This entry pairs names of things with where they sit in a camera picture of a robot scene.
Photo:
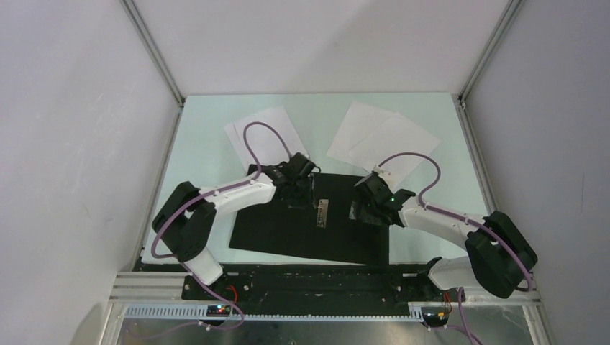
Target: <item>light blue table surface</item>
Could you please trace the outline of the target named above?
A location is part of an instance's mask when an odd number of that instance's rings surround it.
[[[431,154],[442,168],[442,178],[426,194],[440,206],[468,213],[485,213],[486,207],[458,114],[448,93],[330,93],[286,95],[189,96],[186,99],[167,171],[161,185],[155,214],[177,184],[191,181],[195,186],[214,186],[243,178],[245,172],[224,131],[232,121],[266,108],[283,106],[309,151],[324,173],[366,175],[359,167],[327,157],[334,135],[352,101],[397,111],[440,139]],[[401,152],[408,148],[397,147]],[[435,176],[431,164],[423,162],[400,184],[418,193]],[[229,240],[235,214],[218,220],[208,248],[219,262],[312,263],[321,260],[230,249]],[[174,263],[174,259],[154,259],[150,253],[155,232],[151,229],[142,255],[144,263]],[[159,253],[169,253],[160,242]],[[433,257],[461,257],[465,252],[454,244],[423,231],[392,226],[391,262],[428,262]]]

